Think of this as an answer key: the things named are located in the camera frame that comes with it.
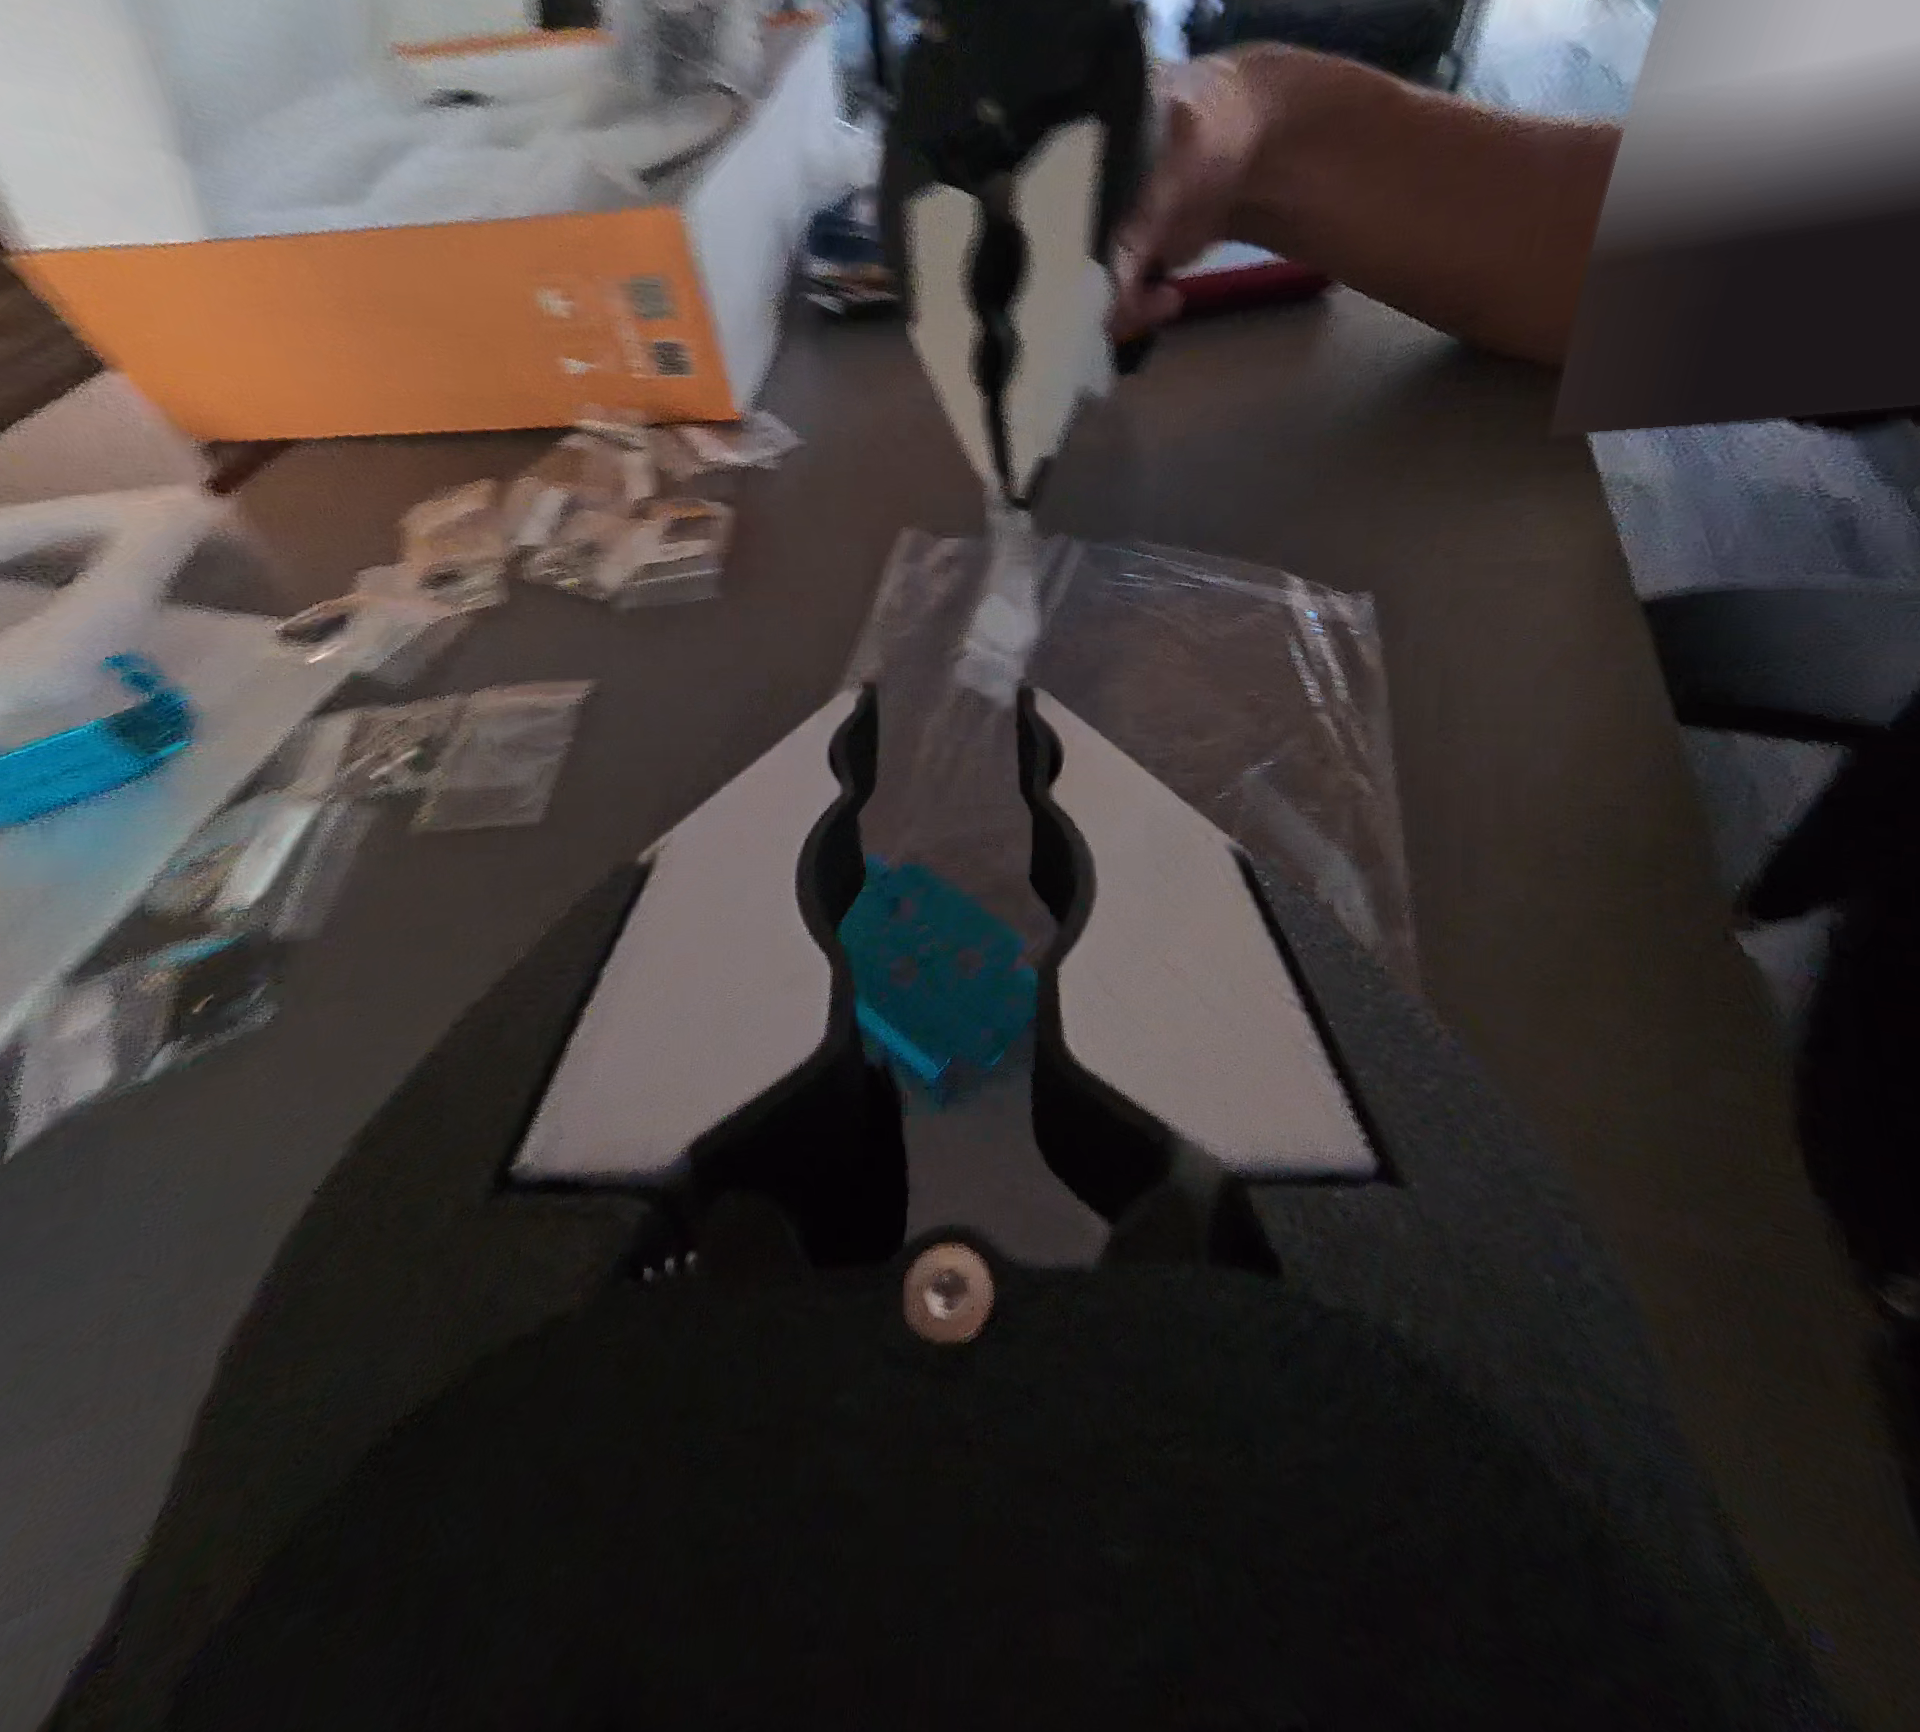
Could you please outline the white foam block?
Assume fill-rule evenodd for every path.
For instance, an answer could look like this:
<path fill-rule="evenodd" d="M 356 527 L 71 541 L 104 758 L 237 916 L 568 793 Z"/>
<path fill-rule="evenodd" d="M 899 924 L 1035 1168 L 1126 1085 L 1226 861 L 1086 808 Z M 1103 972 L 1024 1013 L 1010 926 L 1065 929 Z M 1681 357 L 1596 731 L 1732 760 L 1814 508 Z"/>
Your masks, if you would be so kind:
<path fill-rule="evenodd" d="M 143 635 L 187 560 L 227 522 L 190 485 L 8 505 L 2 560 L 78 560 L 78 572 L 2 637 L 4 718 L 67 706 Z"/>

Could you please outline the person's right hand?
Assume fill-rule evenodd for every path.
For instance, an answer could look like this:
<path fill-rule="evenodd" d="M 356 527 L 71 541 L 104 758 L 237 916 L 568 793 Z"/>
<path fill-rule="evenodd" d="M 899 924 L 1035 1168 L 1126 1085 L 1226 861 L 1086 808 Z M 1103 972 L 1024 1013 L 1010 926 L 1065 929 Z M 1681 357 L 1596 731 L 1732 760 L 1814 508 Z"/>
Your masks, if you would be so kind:
<path fill-rule="evenodd" d="M 1268 179 L 1289 49 L 1248 46 L 1153 76 L 1152 164 L 1111 256 L 1109 336 L 1132 344 L 1185 306 L 1175 278 L 1219 244 L 1283 254 L 1277 188 Z"/>

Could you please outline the person's black sweater torso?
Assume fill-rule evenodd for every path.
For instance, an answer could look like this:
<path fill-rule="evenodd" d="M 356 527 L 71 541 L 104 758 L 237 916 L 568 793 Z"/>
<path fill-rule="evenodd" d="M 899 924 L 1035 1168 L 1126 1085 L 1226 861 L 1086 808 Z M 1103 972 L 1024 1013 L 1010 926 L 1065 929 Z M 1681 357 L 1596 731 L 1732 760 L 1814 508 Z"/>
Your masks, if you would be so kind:
<path fill-rule="evenodd" d="M 1898 1323 L 1919 1283 L 1919 726 L 1912 698 L 1876 719 L 1738 709 L 1746 733 L 1841 751 L 1841 764 L 1756 874 L 1755 924 L 1831 914 L 1799 1042 L 1799 1142 L 1848 1261 Z"/>

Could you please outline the orange white cardboard box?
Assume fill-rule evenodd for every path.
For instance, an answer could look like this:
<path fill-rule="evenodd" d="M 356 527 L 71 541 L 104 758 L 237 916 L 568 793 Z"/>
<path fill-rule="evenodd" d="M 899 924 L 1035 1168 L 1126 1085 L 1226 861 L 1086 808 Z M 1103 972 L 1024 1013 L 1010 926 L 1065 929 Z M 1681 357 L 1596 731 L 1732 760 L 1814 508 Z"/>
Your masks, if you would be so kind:
<path fill-rule="evenodd" d="M 832 34 L 544 0 L 2 0 L 4 247 L 210 443 L 732 423 L 848 183 Z"/>

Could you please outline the dark foil bag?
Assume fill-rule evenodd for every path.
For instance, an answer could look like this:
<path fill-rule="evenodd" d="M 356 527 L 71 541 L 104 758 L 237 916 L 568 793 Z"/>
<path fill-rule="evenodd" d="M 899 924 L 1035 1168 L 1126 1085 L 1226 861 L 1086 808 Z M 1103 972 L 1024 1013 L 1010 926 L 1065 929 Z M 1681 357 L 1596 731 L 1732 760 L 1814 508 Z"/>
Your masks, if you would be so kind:
<path fill-rule="evenodd" d="M 852 191 L 812 220 L 799 283 L 807 303 L 831 319 L 900 312 L 899 272 L 887 256 L 875 186 Z"/>

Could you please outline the person's right forearm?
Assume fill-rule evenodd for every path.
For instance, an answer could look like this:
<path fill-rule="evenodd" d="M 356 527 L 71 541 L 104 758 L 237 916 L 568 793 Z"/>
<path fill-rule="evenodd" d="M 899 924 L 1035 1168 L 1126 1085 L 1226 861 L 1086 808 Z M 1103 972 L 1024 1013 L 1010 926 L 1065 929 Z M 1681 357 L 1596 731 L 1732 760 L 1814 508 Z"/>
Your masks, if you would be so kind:
<path fill-rule="evenodd" d="M 1465 347 L 1561 369 L 1620 156 L 1617 123 L 1500 111 L 1300 48 L 1259 97 L 1248 239 Z"/>

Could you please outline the pile of small screw bags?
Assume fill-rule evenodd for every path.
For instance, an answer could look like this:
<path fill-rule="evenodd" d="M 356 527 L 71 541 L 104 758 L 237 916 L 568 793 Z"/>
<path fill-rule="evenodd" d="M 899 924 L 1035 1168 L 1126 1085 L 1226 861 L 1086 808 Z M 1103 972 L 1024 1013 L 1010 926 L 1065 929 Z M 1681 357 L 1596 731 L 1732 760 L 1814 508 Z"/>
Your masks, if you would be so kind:
<path fill-rule="evenodd" d="M 280 1009 L 294 948 L 332 916 L 375 808 L 404 804 L 414 829 L 430 834 L 543 824 L 591 687 L 561 681 L 405 692 L 472 624 L 501 609 L 517 583 L 621 615 L 716 595 L 735 539 L 732 476 L 782 465 L 798 440 L 765 411 L 732 425 L 588 412 L 509 484 L 476 478 L 414 505 L 397 522 L 397 560 L 363 570 L 348 594 L 280 621 L 244 615 L 267 621 L 283 648 L 340 653 L 353 665 L 344 687 L 249 790 L 255 804 L 316 804 L 294 872 L 267 901 L 280 990 L 259 1026 Z M 173 583 L 128 655 L 157 658 L 169 615 L 212 615 L 172 603 Z M 96 674 L 67 711 L 4 718 L 4 744 L 117 704 L 108 675 Z"/>

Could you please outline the large clear plastic bag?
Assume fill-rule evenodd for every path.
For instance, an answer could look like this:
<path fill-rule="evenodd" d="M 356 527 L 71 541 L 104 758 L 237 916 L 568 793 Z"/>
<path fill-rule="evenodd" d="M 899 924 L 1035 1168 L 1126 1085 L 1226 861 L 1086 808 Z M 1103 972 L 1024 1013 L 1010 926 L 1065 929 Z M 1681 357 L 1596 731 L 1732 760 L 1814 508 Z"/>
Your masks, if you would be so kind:
<path fill-rule="evenodd" d="M 848 675 L 877 690 L 870 858 L 919 866 L 1036 951 L 1015 713 L 976 690 L 984 539 L 908 531 Z M 1404 819 L 1374 600 L 1153 544 L 1051 538 L 1027 675 L 1202 813 L 1268 886 L 1315 901 L 1422 990 Z"/>

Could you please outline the white foam sheet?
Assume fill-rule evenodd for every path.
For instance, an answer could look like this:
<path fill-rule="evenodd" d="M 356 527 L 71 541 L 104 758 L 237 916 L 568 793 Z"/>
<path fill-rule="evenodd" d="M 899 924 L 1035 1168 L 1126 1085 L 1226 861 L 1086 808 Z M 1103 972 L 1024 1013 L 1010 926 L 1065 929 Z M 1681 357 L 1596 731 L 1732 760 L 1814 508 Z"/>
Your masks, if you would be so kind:
<path fill-rule="evenodd" d="M 156 777 L 4 829 L 4 1158 L 275 1009 L 267 901 L 316 804 L 249 790 L 353 675 L 267 621 L 169 615 L 157 663 L 197 740 Z"/>

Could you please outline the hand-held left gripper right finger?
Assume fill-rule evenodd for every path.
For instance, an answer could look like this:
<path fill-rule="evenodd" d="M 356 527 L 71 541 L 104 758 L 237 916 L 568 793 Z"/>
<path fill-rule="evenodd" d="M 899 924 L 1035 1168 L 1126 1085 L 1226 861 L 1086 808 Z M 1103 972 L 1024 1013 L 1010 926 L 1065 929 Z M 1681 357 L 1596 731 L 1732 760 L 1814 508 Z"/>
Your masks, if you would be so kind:
<path fill-rule="evenodd" d="M 1015 709 L 1030 885 L 1054 919 L 1032 1124 L 1066 1186 L 1197 1153 L 1250 1186 L 1364 1186 L 1378 1149 L 1245 852 L 1056 697 Z"/>

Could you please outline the blue metal bracket small holes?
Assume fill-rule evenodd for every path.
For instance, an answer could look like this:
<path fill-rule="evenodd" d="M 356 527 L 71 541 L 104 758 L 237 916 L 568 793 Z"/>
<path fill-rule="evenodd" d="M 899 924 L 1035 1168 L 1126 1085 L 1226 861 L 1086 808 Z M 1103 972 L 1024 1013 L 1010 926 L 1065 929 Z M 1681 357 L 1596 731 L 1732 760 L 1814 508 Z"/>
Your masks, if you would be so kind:
<path fill-rule="evenodd" d="M 4 744 L 4 829 L 136 785 L 196 746 L 197 711 L 156 658 L 113 655 L 104 674 L 119 695 L 116 711 L 60 726 L 42 722 Z"/>

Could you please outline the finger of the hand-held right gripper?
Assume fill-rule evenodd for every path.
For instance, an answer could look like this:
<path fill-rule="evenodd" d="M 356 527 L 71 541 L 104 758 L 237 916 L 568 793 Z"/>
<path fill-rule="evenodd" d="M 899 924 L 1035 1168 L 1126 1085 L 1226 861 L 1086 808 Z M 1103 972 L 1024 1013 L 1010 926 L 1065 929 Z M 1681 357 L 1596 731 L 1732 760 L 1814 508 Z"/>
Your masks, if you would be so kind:
<path fill-rule="evenodd" d="M 1017 343 L 1017 235 L 979 197 L 925 186 L 902 204 L 908 336 L 993 505 L 1017 505 L 1006 425 Z"/>
<path fill-rule="evenodd" d="M 996 433 L 1001 493 L 1024 511 L 1083 401 L 1111 388 L 1113 288 L 1097 252 L 1104 131 L 1054 131 L 1004 196 L 1015 244 L 1014 292 L 1000 319 Z"/>

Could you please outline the blue metal bracket large holes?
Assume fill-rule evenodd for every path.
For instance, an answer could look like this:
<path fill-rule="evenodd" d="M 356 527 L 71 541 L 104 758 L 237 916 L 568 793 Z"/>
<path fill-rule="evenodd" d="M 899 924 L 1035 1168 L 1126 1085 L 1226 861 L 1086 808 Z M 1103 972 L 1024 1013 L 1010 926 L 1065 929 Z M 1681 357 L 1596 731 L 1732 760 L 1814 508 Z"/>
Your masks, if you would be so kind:
<path fill-rule="evenodd" d="M 916 1108 L 976 1098 L 1035 1024 L 1021 933 L 925 866 L 865 858 L 839 942 L 865 1050 Z"/>

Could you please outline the grey office chair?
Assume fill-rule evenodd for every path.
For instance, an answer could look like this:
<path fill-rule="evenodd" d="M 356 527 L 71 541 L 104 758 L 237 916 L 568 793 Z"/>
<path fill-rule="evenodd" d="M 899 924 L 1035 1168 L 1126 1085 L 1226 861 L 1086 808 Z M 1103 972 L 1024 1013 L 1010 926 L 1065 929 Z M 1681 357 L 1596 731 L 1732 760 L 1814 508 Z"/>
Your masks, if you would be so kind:
<path fill-rule="evenodd" d="M 1860 746 L 1916 704 L 1914 586 L 1689 590 L 1641 609 L 1687 729 Z"/>

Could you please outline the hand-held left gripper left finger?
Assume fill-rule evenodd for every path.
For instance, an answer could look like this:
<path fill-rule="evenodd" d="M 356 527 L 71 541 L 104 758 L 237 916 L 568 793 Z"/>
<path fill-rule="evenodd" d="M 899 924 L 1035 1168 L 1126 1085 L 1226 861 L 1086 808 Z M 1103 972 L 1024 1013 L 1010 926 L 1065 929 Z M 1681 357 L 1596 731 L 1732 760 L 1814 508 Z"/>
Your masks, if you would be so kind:
<path fill-rule="evenodd" d="M 865 885 L 877 695 L 831 697 L 667 833 L 517 1158 L 518 1186 L 671 1186 L 721 1153 L 860 1129 L 844 919 Z"/>

